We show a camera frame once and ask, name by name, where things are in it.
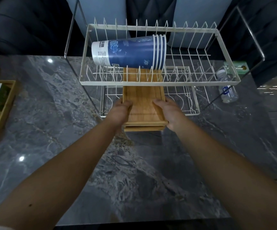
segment plastic water bottle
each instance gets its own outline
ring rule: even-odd
[[[219,81],[229,81],[229,77],[227,75],[227,72],[224,69],[219,70],[217,73],[217,78]],[[234,102],[238,99],[238,94],[235,90],[235,87],[233,86],[229,90],[227,90],[230,87],[230,85],[225,86],[219,86],[219,93],[224,92],[221,95],[221,99],[223,103],[230,103]]]

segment wooden cutting board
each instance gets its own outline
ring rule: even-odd
[[[140,81],[151,81],[149,69],[140,70]],[[161,71],[155,71],[153,81],[162,81]],[[126,68],[123,70],[123,81],[126,81]],[[137,81],[138,69],[128,68],[128,81]],[[163,111],[153,103],[158,98],[165,101],[164,88],[162,86],[124,86],[122,101],[131,100],[133,106],[130,110],[129,120],[124,124],[127,127],[142,126],[166,126]]]

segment dish rack frame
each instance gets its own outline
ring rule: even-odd
[[[74,68],[72,67],[69,60],[67,59],[67,51],[68,51],[69,42],[70,42],[70,35],[72,32],[76,11],[78,7],[80,9],[81,15],[83,17],[83,21],[87,28],[82,62],[81,62],[81,69],[80,69],[79,75],[75,72]],[[148,31],[155,31],[156,33],[162,31],[162,32],[165,32],[165,34],[167,34],[167,32],[171,32],[170,37],[173,37],[173,40],[171,43],[171,50],[170,50],[171,54],[167,52],[167,56],[171,56],[173,65],[171,66],[165,65],[163,70],[161,71],[162,79],[157,77],[156,81],[153,81],[152,78],[154,75],[158,76],[158,74],[153,73],[153,69],[151,68],[150,74],[148,76],[150,78],[150,81],[148,81],[149,79],[148,78],[147,82],[140,81],[140,68],[138,69],[138,73],[135,74],[137,81],[134,81],[134,82],[128,81],[128,76],[131,74],[128,73],[128,68],[127,68],[126,69],[127,78],[126,78],[126,81],[123,81],[122,79],[123,68],[115,67],[115,66],[111,67],[111,66],[91,65],[87,63],[88,61],[88,58],[86,56],[87,48],[89,46],[89,42],[92,43],[92,40],[90,38],[90,33],[95,31],[96,38],[98,41],[98,34],[97,34],[98,29],[105,31],[106,40],[108,40],[107,31],[115,31],[116,39],[118,38],[117,31],[120,31],[120,30],[125,31],[125,38],[128,38],[128,31],[136,31],[136,35],[138,31],[145,31],[145,35],[147,35]],[[182,42],[179,47],[180,54],[174,54],[172,51],[176,33],[183,33]],[[185,35],[188,33],[193,34],[190,44],[187,47],[188,54],[182,54],[181,46]],[[202,36],[196,47],[196,54],[191,54],[189,48],[191,46],[194,36],[197,34],[202,34]],[[210,34],[210,37],[204,48],[204,53],[201,54],[198,52],[198,48],[200,46],[200,43],[203,37],[207,34]],[[210,60],[209,60],[210,55],[207,53],[206,49],[212,38],[214,38],[214,40],[217,39],[218,44],[225,57],[225,60],[228,64],[228,69],[229,69],[228,81],[218,81],[217,77],[215,76],[216,72],[214,71],[214,68],[210,63]],[[192,56],[198,57],[199,61],[195,65],[192,60]],[[68,62],[68,64],[71,66],[73,72],[78,77],[81,85],[83,85],[84,87],[97,86],[96,96],[98,92],[98,87],[100,87],[100,100],[98,100],[97,98],[90,97],[86,89],[85,91],[101,117],[105,117],[108,111],[110,110],[110,108],[112,107],[114,101],[122,96],[123,86],[127,86],[127,85],[164,86],[165,94],[167,96],[170,96],[175,101],[176,101],[176,98],[179,97],[182,101],[182,104],[180,104],[180,102],[178,104],[181,105],[182,111],[185,113],[185,115],[190,116],[190,115],[200,114],[199,104],[198,104],[197,96],[195,92],[196,86],[204,86],[204,90],[208,98],[205,86],[237,85],[240,82],[240,77],[236,72],[233,62],[229,56],[229,53],[220,35],[220,31],[217,29],[216,23],[213,23],[209,28],[206,22],[203,24],[201,28],[198,28],[197,22],[194,23],[193,27],[188,27],[187,22],[184,23],[183,27],[177,27],[175,22],[173,23],[173,27],[168,27],[167,21],[164,27],[159,27],[158,21],[156,21],[155,26],[148,26],[147,20],[146,20],[145,26],[138,26],[137,20],[136,20],[135,26],[129,26],[127,24],[127,19],[126,19],[126,25],[118,25],[116,20],[115,20],[115,25],[106,24],[105,19],[103,20],[103,24],[97,24],[96,19],[94,19],[94,24],[87,24],[79,0],[76,1],[75,10],[72,17],[68,39],[65,47],[64,57]],[[181,58],[181,63],[182,63],[181,66],[176,65],[176,61],[174,57]],[[190,65],[184,64],[184,61],[183,61],[184,57],[190,58]],[[205,68],[205,66],[203,66],[203,63],[202,63],[202,58],[204,57],[206,58],[206,61],[208,62],[208,65],[209,65],[207,66],[207,68]],[[109,91],[111,89],[115,89],[115,93],[111,93]]]

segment dish rack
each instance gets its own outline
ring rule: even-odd
[[[70,35],[78,6],[87,29],[79,74],[75,72],[67,59]],[[137,78],[136,81],[128,81],[128,76],[131,75],[131,73],[128,73],[128,68],[126,68],[126,79],[123,81],[123,68],[95,65],[86,54],[88,47],[93,42],[90,37],[91,34],[96,34],[97,41],[100,41],[98,39],[99,33],[97,32],[99,30],[105,31],[106,40],[113,39],[111,37],[108,38],[108,35],[112,36],[112,32],[116,35],[115,39],[120,38],[121,31],[124,32],[124,38],[129,37],[128,31],[135,31],[136,35],[139,31],[145,32],[145,35],[147,35],[149,31],[155,32],[155,34],[158,32],[164,32],[165,34],[170,32],[170,47],[167,47],[166,63],[161,73],[158,75],[158,73],[154,73],[153,69],[151,69],[147,78],[147,80],[150,79],[150,81],[141,82],[139,68],[138,73],[135,74]],[[175,37],[182,37],[179,50],[176,50],[174,46]],[[191,37],[191,40],[188,45],[185,45],[185,42],[188,40],[184,39],[188,39],[189,37]],[[216,39],[218,41],[222,54],[227,62],[227,66],[224,66],[222,63],[216,68],[214,63],[209,59],[210,55],[207,53],[206,48],[211,39]],[[194,41],[198,42],[195,49],[192,48]],[[115,25],[106,24],[105,19],[103,20],[103,24],[98,24],[96,19],[94,19],[94,24],[87,24],[79,0],[76,2],[69,30],[65,48],[65,59],[79,78],[81,85],[85,86],[86,91],[88,90],[87,95],[93,102],[101,117],[105,117],[113,103],[122,96],[123,86],[163,86],[165,95],[176,101],[185,115],[190,116],[198,115],[200,113],[195,91],[196,86],[227,86],[237,85],[240,82],[240,78],[221,38],[220,32],[217,29],[216,23],[213,23],[210,27],[208,27],[207,23],[198,27],[198,23],[195,22],[193,27],[188,27],[187,22],[185,22],[183,27],[177,27],[174,22],[173,27],[169,27],[168,22],[166,21],[165,26],[160,27],[158,26],[158,21],[156,21],[155,26],[148,26],[147,21],[145,26],[138,26],[136,21],[135,26],[129,26],[127,24],[127,19],[125,25],[118,25],[116,20]],[[219,69],[225,69],[228,71],[228,80],[217,80],[215,74]]]

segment stack of paper cups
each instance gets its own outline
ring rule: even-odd
[[[96,65],[163,69],[166,43],[166,36],[161,34],[93,42],[92,56]]]

